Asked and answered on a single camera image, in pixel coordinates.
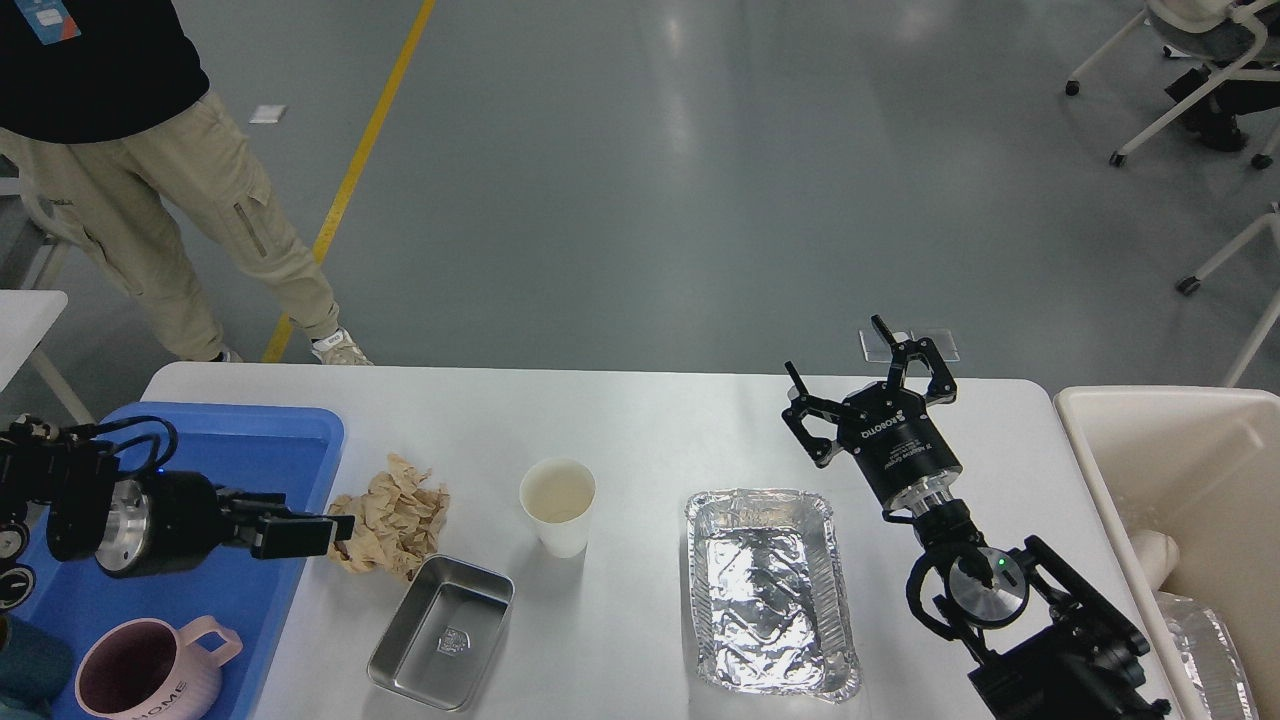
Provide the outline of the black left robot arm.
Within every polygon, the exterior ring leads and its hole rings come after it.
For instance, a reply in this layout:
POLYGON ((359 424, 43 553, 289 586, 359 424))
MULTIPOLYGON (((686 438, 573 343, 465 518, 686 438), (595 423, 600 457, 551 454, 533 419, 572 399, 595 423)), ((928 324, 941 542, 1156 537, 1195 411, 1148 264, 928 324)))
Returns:
POLYGON ((20 561, 29 547, 29 506, 47 510, 45 538, 55 560, 92 559, 115 579, 188 571, 220 546, 260 560, 305 559, 353 537, 349 514, 297 512, 283 493, 168 470, 179 445, 168 419, 155 432, 115 438, 151 421, 140 415, 58 427, 24 414, 3 432, 4 612, 36 587, 33 568, 20 561))

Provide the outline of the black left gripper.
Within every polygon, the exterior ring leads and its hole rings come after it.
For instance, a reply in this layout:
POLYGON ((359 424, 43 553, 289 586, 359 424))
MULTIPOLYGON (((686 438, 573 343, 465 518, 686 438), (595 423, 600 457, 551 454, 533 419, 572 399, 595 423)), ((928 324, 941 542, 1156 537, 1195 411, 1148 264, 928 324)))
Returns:
POLYGON ((196 471, 155 471, 113 492, 96 564, 116 579, 183 573, 219 546, 253 559, 321 556, 355 533, 349 514, 296 512, 285 495, 216 486, 196 471))

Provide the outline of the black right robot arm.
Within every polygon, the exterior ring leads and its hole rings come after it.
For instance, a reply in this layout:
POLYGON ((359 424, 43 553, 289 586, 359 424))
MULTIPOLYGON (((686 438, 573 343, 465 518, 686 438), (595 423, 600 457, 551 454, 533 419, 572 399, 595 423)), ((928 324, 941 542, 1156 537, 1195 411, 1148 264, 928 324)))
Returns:
POLYGON ((922 547, 905 596, 911 615, 975 662, 968 678, 996 719, 1166 719, 1140 694, 1147 635, 1037 536, 991 546, 952 492, 963 465, 931 419, 957 383, 931 338, 897 338, 870 319, 890 369, 841 400, 806 387, 792 363, 782 419, 818 468, 850 454, 888 523, 922 547))

